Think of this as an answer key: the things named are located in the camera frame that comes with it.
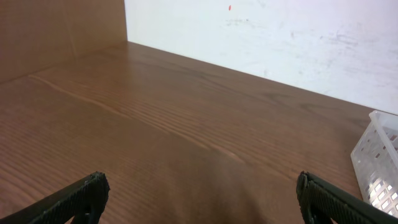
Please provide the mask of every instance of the white bin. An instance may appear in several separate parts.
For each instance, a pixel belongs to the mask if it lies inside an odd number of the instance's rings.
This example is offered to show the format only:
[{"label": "white bin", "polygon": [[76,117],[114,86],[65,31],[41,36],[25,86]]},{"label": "white bin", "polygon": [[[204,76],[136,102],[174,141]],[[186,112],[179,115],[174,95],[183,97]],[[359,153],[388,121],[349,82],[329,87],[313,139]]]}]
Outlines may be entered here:
[{"label": "white bin", "polygon": [[351,153],[363,200],[398,218],[398,116],[373,111]]}]

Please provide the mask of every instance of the black object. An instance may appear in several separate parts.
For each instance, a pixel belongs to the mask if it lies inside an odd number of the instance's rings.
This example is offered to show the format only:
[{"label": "black object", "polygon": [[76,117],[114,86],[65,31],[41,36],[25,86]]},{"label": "black object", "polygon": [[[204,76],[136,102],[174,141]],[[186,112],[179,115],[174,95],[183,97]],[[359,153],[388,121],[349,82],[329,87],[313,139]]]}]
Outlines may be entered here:
[{"label": "black object", "polygon": [[398,224],[398,219],[321,178],[302,172],[297,179],[297,198],[306,224]]},{"label": "black object", "polygon": [[98,223],[108,201],[110,188],[105,174],[95,172],[45,197],[33,205],[2,218],[0,224]]}]

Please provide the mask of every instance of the wooden board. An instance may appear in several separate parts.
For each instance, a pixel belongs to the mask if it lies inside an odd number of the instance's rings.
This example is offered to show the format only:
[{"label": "wooden board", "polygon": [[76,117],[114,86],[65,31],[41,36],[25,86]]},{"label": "wooden board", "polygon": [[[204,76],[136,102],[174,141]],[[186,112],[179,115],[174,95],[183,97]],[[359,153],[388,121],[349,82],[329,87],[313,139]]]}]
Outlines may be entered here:
[{"label": "wooden board", "polygon": [[0,82],[126,40],[123,1],[0,0]]},{"label": "wooden board", "polygon": [[360,197],[371,109],[137,44],[0,86],[0,217],[96,170],[102,223],[303,223],[307,170]]}]

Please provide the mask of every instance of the wood grain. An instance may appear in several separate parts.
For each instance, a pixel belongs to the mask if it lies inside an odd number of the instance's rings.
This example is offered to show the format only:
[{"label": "wood grain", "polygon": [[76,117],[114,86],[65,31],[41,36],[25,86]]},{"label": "wood grain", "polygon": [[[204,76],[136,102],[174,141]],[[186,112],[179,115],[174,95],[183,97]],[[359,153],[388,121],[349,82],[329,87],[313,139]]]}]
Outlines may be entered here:
[{"label": "wood grain", "polygon": [[0,0],[0,82],[126,40],[123,1]]},{"label": "wood grain", "polygon": [[301,170],[360,197],[369,108],[137,44],[0,86],[0,216],[93,171],[103,223],[302,223]]}]

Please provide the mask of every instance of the table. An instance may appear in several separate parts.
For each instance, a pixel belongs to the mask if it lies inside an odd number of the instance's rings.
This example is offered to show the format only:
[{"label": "table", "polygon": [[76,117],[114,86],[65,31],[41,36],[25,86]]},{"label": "table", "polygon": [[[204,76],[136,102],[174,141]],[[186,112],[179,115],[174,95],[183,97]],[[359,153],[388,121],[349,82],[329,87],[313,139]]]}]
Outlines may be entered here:
[{"label": "table", "polygon": [[0,217],[96,170],[101,223],[303,223],[302,170],[361,198],[372,109],[142,45],[3,83],[0,105]]}]

